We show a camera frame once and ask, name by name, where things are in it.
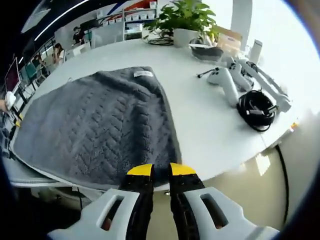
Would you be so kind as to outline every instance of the small container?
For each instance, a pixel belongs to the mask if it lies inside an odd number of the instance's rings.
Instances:
[[[153,20],[153,19],[155,19],[155,16],[156,16],[156,14],[154,14],[154,13],[148,14],[148,19]]]
[[[253,44],[253,47],[251,48],[250,56],[249,56],[250,62],[253,62],[254,64],[258,64],[260,54],[261,54],[261,49],[262,49],[262,42],[259,40],[254,40],[254,44]]]
[[[140,19],[141,20],[146,20],[147,19],[147,14],[140,14]]]
[[[157,8],[157,2],[156,1],[151,1],[150,2],[150,8],[151,9],[156,9]]]
[[[219,33],[219,40],[217,47],[220,47],[225,53],[231,55],[231,57],[237,57],[240,52],[241,42],[231,36]]]
[[[126,22],[131,22],[131,21],[132,21],[132,16],[131,16],[131,15],[126,16],[126,17],[125,17],[125,21],[126,21]]]
[[[139,20],[138,14],[132,15],[132,21],[138,21],[138,20]]]
[[[100,10],[96,13],[97,19],[102,19],[104,17],[104,11]]]

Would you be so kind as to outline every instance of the potted plant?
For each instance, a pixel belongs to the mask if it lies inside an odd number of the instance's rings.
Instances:
[[[144,25],[150,33],[156,33],[160,39],[173,37],[177,47],[185,47],[198,37],[209,36],[213,40],[217,36],[216,21],[212,18],[215,13],[208,5],[194,0],[175,0],[171,3],[161,8],[156,20]]]

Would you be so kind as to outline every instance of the textured fabric pattern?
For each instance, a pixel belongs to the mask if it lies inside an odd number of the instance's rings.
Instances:
[[[179,144],[165,93],[132,67],[100,71],[57,88],[29,107],[14,142],[28,165],[84,187],[119,185],[126,173],[155,164],[164,182]]]

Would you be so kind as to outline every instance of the towel label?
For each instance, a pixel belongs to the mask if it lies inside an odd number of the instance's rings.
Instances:
[[[148,76],[148,77],[153,77],[154,74],[150,71],[136,71],[133,76],[135,78],[140,77],[140,76]]]

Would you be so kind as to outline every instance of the black wire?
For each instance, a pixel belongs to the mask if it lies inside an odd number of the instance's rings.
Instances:
[[[80,192],[79,188],[78,188],[78,193],[79,193],[79,200],[80,200],[80,209],[82,211],[83,205],[82,205],[82,199],[81,199],[81,192]]]
[[[159,37],[148,40],[148,44],[159,46],[171,46],[174,44],[174,41],[170,37]]]
[[[205,75],[205,74],[207,74],[207,73],[210,73],[210,72],[212,72],[212,71],[214,71],[214,70],[217,70],[217,69],[219,69],[219,68],[216,67],[216,68],[214,68],[214,69],[210,69],[210,70],[208,70],[208,71],[204,71],[204,72],[202,72],[202,73],[200,73],[200,74],[197,74],[196,76],[197,76],[198,79],[200,79],[203,75]]]
[[[282,155],[281,149],[279,145],[275,146],[276,151],[278,152],[281,166],[282,166],[282,171],[283,171],[283,177],[284,177],[284,185],[285,185],[285,212],[283,216],[283,225],[285,225],[288,217],[288,212],[289,212],[289,179],[288,179],[288,173],[287,173],[287,168],[285,164],[285,159],[284,156]]]
[[[275,119],[275,113],[268,113],[273,107],[271,100],[261,91],[251,90],[239,98],[237,110],[244,121],[258,132],[267,131]]]

